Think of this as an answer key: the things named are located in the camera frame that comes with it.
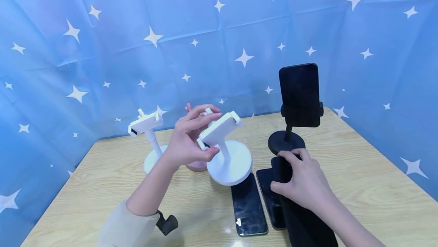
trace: smartphone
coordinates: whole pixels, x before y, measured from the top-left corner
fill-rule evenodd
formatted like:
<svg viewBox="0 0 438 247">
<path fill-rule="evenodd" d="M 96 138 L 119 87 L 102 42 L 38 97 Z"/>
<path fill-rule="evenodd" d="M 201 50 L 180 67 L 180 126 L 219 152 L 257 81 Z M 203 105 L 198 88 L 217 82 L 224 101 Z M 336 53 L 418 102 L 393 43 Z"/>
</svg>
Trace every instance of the smartphone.
<svg viewBox="0 0 438 247">
<path fill-rule="evenodd" d="M 283 67 L 279 78 L 286 123 L 318 127 L 321 123 L 318 66 L 307 63 Z"/>
<path fill-rule="evenodd" d="M 287 183 L 292 167 L 283 157 L 271 160 L 275 181 Z M 295 202 L 280 196 L 289 240 L 293 247 L 337 247 L 335 233 L 317 215 Z"/>
<path fill-rule="evenodd" d="M 268 224 L 257 190 L 256 178 L 250 173 L 241 183 L 231 186 L 234 219 L 239 236 L 266 235 Z"/>
<path fill-rule="evenodd" d="M 275 230 L 286 229 L 283 210 L 280 204 L 280 196 L 271 191 L 271 182 L 275 180 L 272 168 L 257 170 L 255 173 L 259 181 L 260 190 L 268 209 L 269 219 Z"/>
</svg>

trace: table surface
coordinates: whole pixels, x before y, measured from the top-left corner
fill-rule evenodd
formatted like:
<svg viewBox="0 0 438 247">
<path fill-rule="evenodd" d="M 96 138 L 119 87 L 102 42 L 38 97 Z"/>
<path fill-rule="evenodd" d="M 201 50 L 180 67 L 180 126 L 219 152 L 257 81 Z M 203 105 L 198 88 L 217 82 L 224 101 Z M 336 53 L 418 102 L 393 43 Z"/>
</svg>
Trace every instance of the table surface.
<svg viewBox="0 0 438 247">
<path fill-rule="evenodd" d="M 243 123 L 227 139 L 248 146 L 253 173 L 270 167 L 273 154 L 267 140 L 285 128 L 283 118 L 262 115 L 244 118 Z M 384 244 L 437 246 L 437 202 L 333 112 L 325 110 L 318 128 L 294 131 L 320 162 L 335 194 Z M 172 130 L 156 132 L 161 144 L 171 134 Z M 143 160 L 151 150 L 144 136 L 96 142 L 22 247 L 96 246 L 108 215 L 144 179 Z M 290 246 L 287 232 L 272 228 L 266 208 L 269 233 L 239 237 L 230 187 L 216 184 L 208 172 L 181 167 L 160 210 L 166 217 L 175 215 L 179 228 L 168 236 L 155 229 L 147 246 Z"/>
</svg>

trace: phone stand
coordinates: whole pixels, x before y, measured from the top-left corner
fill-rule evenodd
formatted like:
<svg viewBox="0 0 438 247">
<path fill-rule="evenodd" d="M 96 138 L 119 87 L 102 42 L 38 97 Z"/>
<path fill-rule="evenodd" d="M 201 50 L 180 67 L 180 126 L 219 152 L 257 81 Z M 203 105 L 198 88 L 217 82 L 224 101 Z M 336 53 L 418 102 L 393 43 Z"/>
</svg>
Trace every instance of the phone stand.
<svg viewBox="0 0 438 247">
<path fill-rule="evenodd" d="M 187 103 L 186 112 L 191 111 L 190 103 Z M 193 163 L 189 163 L 186 165 L 187 169 L 192 170 L 193 172 L 204 172 L 207 171 L 207 162 L 206 161 L 194 161 Z"/>
<path fill-rule="evenodd" d="M 208 108 L 205 112 L 210 114 L 211 109 Z M 242 120 L 232 111 L 211 122 L 197 140 L 204 151 L 209 147 L 219 147 L 220 152 L 207 163 L 207 169 L 213 180 L 224 186 L 241 183 L 252 169 L 251 152 L 245 144 L 236 140 L 225 141 L 225 136 L 238 127 L 242 127 Z"/>
<path fill-rule="evenodd" d="M 163 124 L 163 118 L 159 115 L 158 112 L 154 112 L 150 115 L 145 115 L 142 109 L 138 109 L 138 113 L 138 120 L 133 121 L 128 126 L 128 133 L 134 137 L 136 137 L 138 134 L 144 133 L 146 135 L 146 138 L 152 144 L 153 151 L 151 151 L 147 155 L 143 163 L 144 171 L 146 172 L 146 174 L 149 174 L 149 172 L 152 170 L 152 167 L 159 160 L 162 153 L 167 148 L 167 145 L 158 145 L 155 132 L 153 131 L 153 128 L 155 128 L 156 126 L 161 126 Z"/>
<path fill-rule="evenodd" d="M 268 147 L 274 155 L 280 151 L 292 151 L 297 148 L 306 148 L 306 144 L 302 137 L 292 132 L 292 126 L 288 124 L 288 113 L 286 113 L 284 106 L 281 106 L 281 115 L 286 118 L 286 130 L 277 131 L 271 134 L 268 139 Z M 324 106 L 322 102 L 319 103 L 319 116 L 324 114 Z"/>
</svg>

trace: sleeve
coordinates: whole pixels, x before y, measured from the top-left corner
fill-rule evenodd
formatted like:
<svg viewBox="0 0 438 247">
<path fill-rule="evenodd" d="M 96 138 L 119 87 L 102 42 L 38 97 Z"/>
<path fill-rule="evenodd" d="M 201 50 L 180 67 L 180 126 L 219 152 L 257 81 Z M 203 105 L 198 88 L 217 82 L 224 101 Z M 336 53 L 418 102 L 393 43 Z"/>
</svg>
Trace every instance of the sleeve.
<svg viewBox="0 0 438 247">
<path fill-rule="evenodd" d="M 98 247 L 144 247 L 159 219 L 159 214 L 138 216 L 120 203 L 99 232 Z"/>
</svg>

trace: fabric backdrop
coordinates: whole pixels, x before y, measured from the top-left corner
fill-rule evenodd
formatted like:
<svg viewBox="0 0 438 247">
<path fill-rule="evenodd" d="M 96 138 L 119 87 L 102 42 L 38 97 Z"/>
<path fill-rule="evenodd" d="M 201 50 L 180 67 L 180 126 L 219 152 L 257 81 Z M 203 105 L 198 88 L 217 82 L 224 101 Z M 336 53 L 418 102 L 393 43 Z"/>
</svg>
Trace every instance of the fabric backdrop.
<svg viewBox="0 0 438 247">
<path fill-rule="evenodd" d="M 17 247 L 94 142 L 137 109 L 278 112 L 278 71 L 438 199 L 437 0 L 0 0 L 0 246 Z"/>
</svg>

